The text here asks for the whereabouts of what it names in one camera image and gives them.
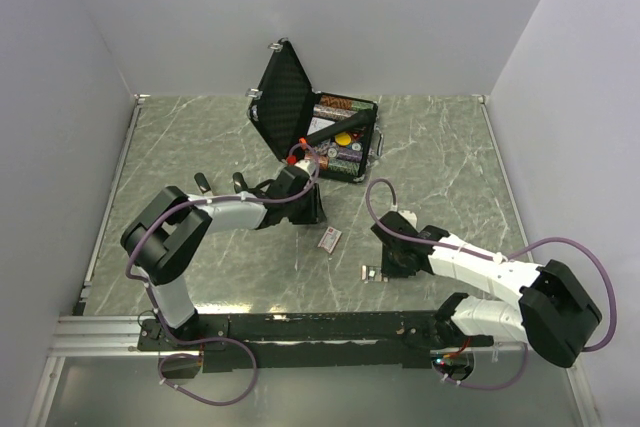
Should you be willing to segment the striped staple strip pack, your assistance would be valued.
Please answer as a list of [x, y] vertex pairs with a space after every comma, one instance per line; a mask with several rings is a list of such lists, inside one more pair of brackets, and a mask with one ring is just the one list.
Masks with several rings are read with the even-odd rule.
[[380, 266], [361, 266], [361, 280], [365, 283], [369, 282], [387, 282], [388, 277], [384, 274]]

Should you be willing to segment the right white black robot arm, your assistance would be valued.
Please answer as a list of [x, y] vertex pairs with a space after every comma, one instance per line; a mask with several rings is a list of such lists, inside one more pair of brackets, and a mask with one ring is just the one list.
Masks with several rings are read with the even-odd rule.
[[547, 362], [574, 365], [602, 314], [571, 269], [508, 260], [432, 225], [417, 230], [398, 211], [371, 228], [391, 260], [411, 272], [450, 278], [484, 293], [452, 295], [436, 321], [438, 337], [457, 345], [466, 337], [525, 343]]

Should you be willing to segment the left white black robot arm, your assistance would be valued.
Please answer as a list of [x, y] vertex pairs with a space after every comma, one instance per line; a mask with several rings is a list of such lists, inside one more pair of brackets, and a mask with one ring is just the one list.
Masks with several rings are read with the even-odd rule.
[[284, 220], [293, 225], [323, 222], [318, 171], [314, 161], [301, 160], [254, 188], [236, 175], [235, 193], [226, 196], [188, 196], [169, 186], [125, 229], [120, 240], [128, 255], [125, 275], [143, 283], [161, 335], [171, 346], [183, 349], [202, 337], [185, 271], [204, 238], [266, 229]]

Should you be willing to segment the yellow poker chip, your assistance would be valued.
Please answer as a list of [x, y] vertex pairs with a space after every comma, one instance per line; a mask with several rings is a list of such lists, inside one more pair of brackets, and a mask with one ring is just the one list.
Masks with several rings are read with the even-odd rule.
[[342, 132], [335, 136], [335, 142], [340, 146], [348, 146], [352, 142], [352, 138], [349, 133]]

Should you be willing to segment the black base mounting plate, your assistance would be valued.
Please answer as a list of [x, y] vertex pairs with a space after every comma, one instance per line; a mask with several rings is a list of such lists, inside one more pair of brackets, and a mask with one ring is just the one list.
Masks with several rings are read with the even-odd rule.
[[399, 365], [431, 367], [432, 353], [490, 347], [492, 337], [465, 335], [434, 311], [201, 314], [168, 337], [154, 318], [142, 321], [141, 352], [195, 353], [205, 373], [236, 368]]

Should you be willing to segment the black poker chip case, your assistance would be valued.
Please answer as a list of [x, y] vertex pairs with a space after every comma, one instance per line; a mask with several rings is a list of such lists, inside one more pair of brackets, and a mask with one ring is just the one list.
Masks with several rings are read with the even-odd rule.
[[362, 110], [374, 110], [376, 121], [350, 129], [352, 142], [340, 146], [335, 136], [315, 146], [321, 176], [348, 183], [362, 182], [369, 170], [370, 159], [381, 154], [382, 146], [372, 146], [374, 139], [383, 141], [377, 126], [378, 103], [357, 97], [316, 90], [302, 66], [292, 43], [281, 38], [269, 45], [271, 57], [258, 87], [247, 91], [250, 99], [247, 117], [277, 159], [289, 155], [302, 156], [301, 137], [331, 126]]

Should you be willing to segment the black marker orange cap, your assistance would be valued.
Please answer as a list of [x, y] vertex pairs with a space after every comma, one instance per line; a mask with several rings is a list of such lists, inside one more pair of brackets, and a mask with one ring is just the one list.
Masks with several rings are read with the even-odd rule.
[[306, 137], [301, 137], [299, 142], [303, 145], [315, 146], [324, 142], [331, 137], [349, 131], [350, 129], [367, 127], [376, 121], [376, 112], [374, 110], [362, 110], [354, 113], [352, 116], [335, 122], [331, 126], [325, 127]]

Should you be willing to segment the aluminium rail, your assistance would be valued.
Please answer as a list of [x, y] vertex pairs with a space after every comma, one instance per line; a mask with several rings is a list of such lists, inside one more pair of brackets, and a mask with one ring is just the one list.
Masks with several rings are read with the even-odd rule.
[[56, 323], [51, 357], [136, 355], [141, 327], [135, 316], [63, 316]]

